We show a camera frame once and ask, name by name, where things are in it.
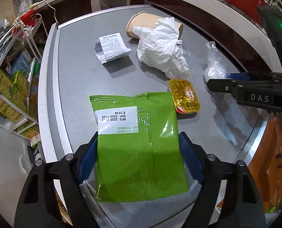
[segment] white countertop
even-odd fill
[[[53,4],[55,1],[57,0],[47,0],[50,4]],[[242,36],[258,52],[273,72],[282,73],[278,55],[270,40],[248,19],[218,0],[183,1],[201,8],[224,22]],[[37,7],[41,8],[43,6],[47,5],[41,3]]]
[[[43,54],[38,95],[42,152],[47,163],[74,153],[81,144],[89,142],[97,130],[89,95],[105,93],[134,96],[147,91],[167,90],[168,78],[163,72],[138,62],[137,44],[125,34],[123,25],[140,11],[166,16],[149,5],[136,5],[106,9],[71,20],[69,24],[58,28],[56,24],[52,26]],[[95,31],[90,29],[92,26],[96,26]],[[212,100],[202,79],[201,63],[206,60],[206,50],[202,45],[207,41],[193,29],[186,25],[184,27],[185,33],[181,39],[183,46],[193,52],[187,58],[187,63],[202,105],[195,116],[178,118],[178,130],[185,131],[194,143],[220,160],[234,162],[242,159],[249,163],[261,141],[266,119],[256,109],[246,110],[232,102],[230,95],[214,96]],[[121,33],[132,53],[127,58],[119,59],[116,65],[103,66],[89,46],[94,45],[102,33],[112,32]],[[72,64],[75,61],[79,62],[79,68]],[[227,63],[231,72],[236,71],[224,56],[222,62]],[[80,80],[84,80],[82,89]],[[224,106],[228,107],[228,112],[220,112]],[[181,210],[193,202],[200,189],[200,185],[190,179],[190,191],[180,196],[142,203],[97,203],[90,192],[94,189],[91,184],[93,177],[94,174],[87,185],[86,182],[81,185],[81,190],[100,226],[105,228],[130,227],[131,213],[138,217],[134,219],[135,227],[152,227],[159,223],[163,227],[173,228],[174,224],[186,219],[191,206],[183,212]],[[55,187],[62,199],[58,181],[55,181]],[[225,185],[222,185],[218,202],[224,196],[224,188]],[[148,213],[153,215],[145,220]]]

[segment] white label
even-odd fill
[[[7,68],[6,68],[6,71],[7,71],[8,74],[10,74],[10,71],[11,71],[11,65],[10,65],[10,63],[8,63]]]
[[[138,133],[137,107],[95,111],[99,135]]]
[[[95,55],[102,64],[129,55],[131,49],[125,46],[120,33],[99,37],[95,45]]]

